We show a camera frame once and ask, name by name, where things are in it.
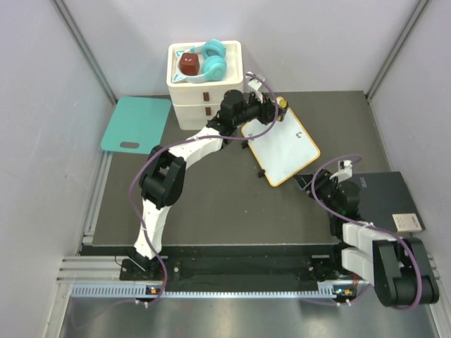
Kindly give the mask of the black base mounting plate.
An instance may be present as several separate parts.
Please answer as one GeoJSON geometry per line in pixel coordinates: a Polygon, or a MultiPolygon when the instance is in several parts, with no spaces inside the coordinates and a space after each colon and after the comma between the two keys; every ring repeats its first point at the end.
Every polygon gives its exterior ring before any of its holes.
{"type": "Polygon", "coordinates": [[[121,280],[155,280],[164,277],[167,271],[167,283],[173,287],[182,282],[198,281],[208,285],[224,282],[229,285],[240,277],[258,281],[273,280],[277,277],[292,278],[296,281],[329,280],[332,277],[346,278],[350,272],[338,269],[329,257],[306,256],[188,256],[169,257],[162,261],[157,258],[143,265],[136,265],[132,259],[123,261],[125,272],[121,280]]]}

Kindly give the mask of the white three-drawer storage box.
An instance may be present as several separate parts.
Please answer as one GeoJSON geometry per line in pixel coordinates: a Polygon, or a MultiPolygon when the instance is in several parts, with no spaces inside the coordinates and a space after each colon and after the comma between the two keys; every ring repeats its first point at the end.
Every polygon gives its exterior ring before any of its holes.
{"type": "Polygon", "coordinates": [[[201,46],[205,42],[175,43],[168,48],[166,84],[181,130],[202,129],[214,117],[220,108],[223,95],[228,90],[243,90],[244,72],[241,43],[236,40],[221,42],[226,48],[226,74],[218,82],[201,84],[173,83],[172,77],[177,70],[176,51],[186,50],[193,46],[201,46]]]}

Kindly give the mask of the teal cutting board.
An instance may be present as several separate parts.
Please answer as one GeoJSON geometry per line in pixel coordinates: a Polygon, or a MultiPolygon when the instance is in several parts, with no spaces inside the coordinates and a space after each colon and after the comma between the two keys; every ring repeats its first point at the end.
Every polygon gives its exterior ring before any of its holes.
{"type": "Polygon", "coordinates": [[[102,138],[101,148],[109,152],[149,154],[161,142],[170,109],[169,99],[120,98],[102,138]]]}

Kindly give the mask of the black notebook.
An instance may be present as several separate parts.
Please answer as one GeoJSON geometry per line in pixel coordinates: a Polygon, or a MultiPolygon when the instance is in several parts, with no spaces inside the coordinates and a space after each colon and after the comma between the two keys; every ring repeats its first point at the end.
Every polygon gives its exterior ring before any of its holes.
{"type": "Polygon", "coordinates": [[[359,213],[365,221],[398,234],[425,230],[401,173],[354,174],[349,181],[359,188],[359,213]]]}

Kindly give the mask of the yellow-framed whiteboard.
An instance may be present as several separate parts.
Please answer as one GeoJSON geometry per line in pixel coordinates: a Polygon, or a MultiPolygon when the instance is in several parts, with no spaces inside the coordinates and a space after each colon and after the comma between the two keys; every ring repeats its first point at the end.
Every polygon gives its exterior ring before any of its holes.
{"type": "Polygon", "coordinates": [[[317,160],[321,151],[293,110],[289,108],[282,121],[268,126],[252,120],[241,127],[246,138],[243,149],[250,149],[259,164],[259,177],[278,187],[300,170],[317,160]]]}

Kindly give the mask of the dark red cube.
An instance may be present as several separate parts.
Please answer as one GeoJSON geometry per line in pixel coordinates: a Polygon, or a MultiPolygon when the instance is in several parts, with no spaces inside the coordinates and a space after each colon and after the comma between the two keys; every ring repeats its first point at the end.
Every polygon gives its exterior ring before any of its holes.
{"type": "Polygon", "coordinates": [[[180,57],[179,69],[183,75],[197,76],[200,69],[198,55],[190,52],[183,53],[180,57]]]}

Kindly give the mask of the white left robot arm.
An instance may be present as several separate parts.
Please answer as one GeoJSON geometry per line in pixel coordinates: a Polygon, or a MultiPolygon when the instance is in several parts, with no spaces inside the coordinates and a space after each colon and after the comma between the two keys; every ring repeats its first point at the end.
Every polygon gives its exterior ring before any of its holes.
{"type": "Polygon", "coordinates": [[[224,94],[217,114],[197,134],[183,142],[152,149],[145,168],[132,182],[138,183],[142,197],[142,212],[137,212],[140,232],[135,242],[135,253],[130,257],[139,275],[149,280],[159,273],[163,229],[171,206],[182,194],[186,170],[236,139],[237,128],[247,122],[257,120],[267,128],[259,134],[242,138],[242,141],[265,135],[283,119],[287,109],[288,103],[278,101],[274,96],[251,93],[245,99],[242,92],[232,89],[224,94]]]}

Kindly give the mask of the teal cat-ear headphones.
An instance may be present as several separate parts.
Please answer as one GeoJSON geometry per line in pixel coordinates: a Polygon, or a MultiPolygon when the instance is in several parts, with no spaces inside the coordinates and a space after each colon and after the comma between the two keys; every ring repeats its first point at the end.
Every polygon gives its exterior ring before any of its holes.
{"type": "Polygon", "coordinates": [[[175,55],[177,58],[177,70],[172,77],[173,83],[187,82],[191,84],[201,84],[205,82],[218,82],[226,75],[226,47],[217,39],[210,39],[201,46],[193,46],[186,50],[176,51],[175,55]],[[186,76],[181,73],[179,62],[180,57],[185,52],[198,55],[200,69],[197,76],[186,76]]]}

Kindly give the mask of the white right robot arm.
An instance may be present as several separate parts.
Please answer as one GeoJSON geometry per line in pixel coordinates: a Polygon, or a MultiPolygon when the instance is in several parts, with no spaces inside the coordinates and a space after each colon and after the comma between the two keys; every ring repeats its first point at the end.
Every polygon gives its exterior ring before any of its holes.
{"type": "Polygon", "coordinates": [[[294,179],[328,212],[330,233],[340,242],[328,262],[334,277],[356,274],[373,286],[386,307],[438,302],[428,254],[412,236],[424,224],[401,173],[354,174],[339,181],[321,170],[294,179]]]}

